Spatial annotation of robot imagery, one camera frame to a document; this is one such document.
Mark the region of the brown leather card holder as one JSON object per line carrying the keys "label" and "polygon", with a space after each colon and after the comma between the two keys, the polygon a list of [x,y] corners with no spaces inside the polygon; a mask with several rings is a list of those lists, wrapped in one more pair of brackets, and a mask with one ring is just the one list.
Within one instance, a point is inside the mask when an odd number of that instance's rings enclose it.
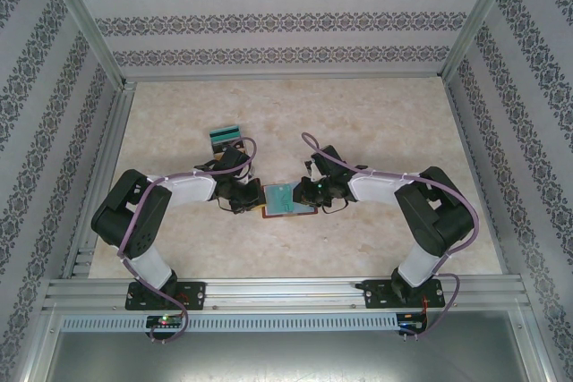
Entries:
{"label": "brown leather card holder", "polygon": [[[292,190],[293,190],[295,188],[295,186],[298,184],[298,182],[293,182],[293,183],[289,183],[289,184],[292,186]],[[262,209],[262,216],[264,218],[283,217],[283,216],[266,216],[265,206]],[[315,215],[317,213],[318,213],[317,208],[313,208],[310,206],[305,206],[305,205],[295,203],[295,213],[293,215],[289,215],[289,216],[306,216],[306,215]]]}

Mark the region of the teal VIP card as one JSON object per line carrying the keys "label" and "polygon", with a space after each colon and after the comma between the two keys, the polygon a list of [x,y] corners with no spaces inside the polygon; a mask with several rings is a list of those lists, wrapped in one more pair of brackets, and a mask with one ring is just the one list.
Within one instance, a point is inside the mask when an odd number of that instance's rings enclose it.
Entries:
{"label": "teal VIP card", "polygon": [[289,183],[266,185],[264,194],[266,216],[289,216],[295,213],[293,190]]}

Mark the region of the black VIP card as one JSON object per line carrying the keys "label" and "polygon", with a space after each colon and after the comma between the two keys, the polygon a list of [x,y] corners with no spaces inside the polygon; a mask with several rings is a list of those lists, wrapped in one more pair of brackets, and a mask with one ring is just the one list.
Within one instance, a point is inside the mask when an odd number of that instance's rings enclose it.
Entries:
{"label": "black VIP card", "polygon": [[213,154],[226,151],[228,147],[232,147],[245,152],[245,147],[241,140],[222,140],[222,141],[213,141],[211,143],[211,149]]}

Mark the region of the teal card with black stripe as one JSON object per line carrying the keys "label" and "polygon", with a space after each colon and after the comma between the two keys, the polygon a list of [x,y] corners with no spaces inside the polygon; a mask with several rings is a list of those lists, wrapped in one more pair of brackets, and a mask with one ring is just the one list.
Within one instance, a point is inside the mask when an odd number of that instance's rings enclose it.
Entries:
{"label": "teal card with black stripe", "polygon": [[224,140],[236,140],[241,137],[241,130],[240,127],[237,125],[228,126],[210,131],[209,136],[212,142],[224,141]]}

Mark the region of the small controller board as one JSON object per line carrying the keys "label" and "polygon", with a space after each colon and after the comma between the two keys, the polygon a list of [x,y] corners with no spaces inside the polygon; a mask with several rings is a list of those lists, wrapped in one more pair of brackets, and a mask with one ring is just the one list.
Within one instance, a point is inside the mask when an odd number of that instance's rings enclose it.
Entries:
{"label": "small controller board", "polygon": [[146,319],[147,329],[180,329],[184,323],[184,318],[178,315],[157,315],[148,316]]}
{"label": "small controller board", "polygon": [[397,322],[401,334],[420,335],[427,328],[428,318],[425,313],[398,313]]}

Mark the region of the grey metal panel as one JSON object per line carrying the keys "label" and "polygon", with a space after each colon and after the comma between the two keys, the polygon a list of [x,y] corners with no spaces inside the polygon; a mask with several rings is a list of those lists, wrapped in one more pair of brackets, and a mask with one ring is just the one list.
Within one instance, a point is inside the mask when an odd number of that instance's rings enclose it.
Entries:
{"label": "grey metal panel", "polygon": [[24,382],[557,382],[522,311],[453,312],[421,339],[391,331],[195,332],[157,345],[54,316]]}

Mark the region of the aluminium mounting rail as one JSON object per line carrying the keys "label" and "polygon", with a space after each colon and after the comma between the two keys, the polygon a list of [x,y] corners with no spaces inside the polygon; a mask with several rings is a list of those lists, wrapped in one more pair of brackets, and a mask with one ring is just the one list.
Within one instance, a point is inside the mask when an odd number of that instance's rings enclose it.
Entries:
{"label": "aluminium mounting rail", "polygon": [[[124,311],[129,279],[74,278],[47,283],[43,312],[104,314]],[[205,279],[205,313],[342,313],[363,311],[372,289],[358,277]],[[520,276],[461,276],[460,286],[444,276],[438,295],[453,311],[529,308]]]}

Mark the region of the aluminium frame cross beam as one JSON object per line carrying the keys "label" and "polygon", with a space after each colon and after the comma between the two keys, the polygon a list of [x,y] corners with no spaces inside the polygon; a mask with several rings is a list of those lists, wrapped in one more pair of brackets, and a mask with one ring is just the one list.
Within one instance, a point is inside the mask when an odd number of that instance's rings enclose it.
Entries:
{"label": "aluminium frame cross beam", "polygon": [[306,73],[223,73],[195,75],[132,75],[129,82],[180,81],[305,81],[305,80],[366,80],[366,79],[426,79],[439,78],[431,72],[306,72]]}

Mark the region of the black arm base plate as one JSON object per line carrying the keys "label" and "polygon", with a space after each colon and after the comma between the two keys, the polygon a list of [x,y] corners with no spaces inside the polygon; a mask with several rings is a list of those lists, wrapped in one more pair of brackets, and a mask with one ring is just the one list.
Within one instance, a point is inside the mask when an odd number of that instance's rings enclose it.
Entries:
{"label": "black arm base plate", "polygon": [[445,298],[441,282],[430,279],[421,286],[411,288],[406,284],[401,293],[396,293],[394,284],[389,279],[370,279],[355,284],[355,288],[363,292],[367,309],[429,309],[445,307]]}
{"label": "black arm base plate", "polygon": [[[203,310],[206,284],[178,281],[169,286],[165,293],[172,293],[172,297],[182,303],[187,310]],[[174,303],[150,291],[139,282],[129,284],[124,306],[127,310],[178,310]]]}

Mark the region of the aluminium frame post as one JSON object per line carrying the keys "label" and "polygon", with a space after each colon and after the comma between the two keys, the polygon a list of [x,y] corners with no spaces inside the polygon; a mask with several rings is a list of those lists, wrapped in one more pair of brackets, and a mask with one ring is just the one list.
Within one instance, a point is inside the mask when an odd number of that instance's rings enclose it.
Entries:
{"label": "aluminium frame post", "polygon": [[462,26],[440,70],[440,77],[445,83],[449,83],[452,80],[453,75],[458,69],[458,65],[463,60],[466,51],[474,40],[475,34],[481,28],[494,2],[495,0],[476,0],[473,9],[468,15],[465,24]]}
{"label": "aluminium frame post", "polygon": [[122,88],[125,83],[125,77],[84,0],[64,0],[64,3],[88,41],[107,77],[113,82],[116,89]]}

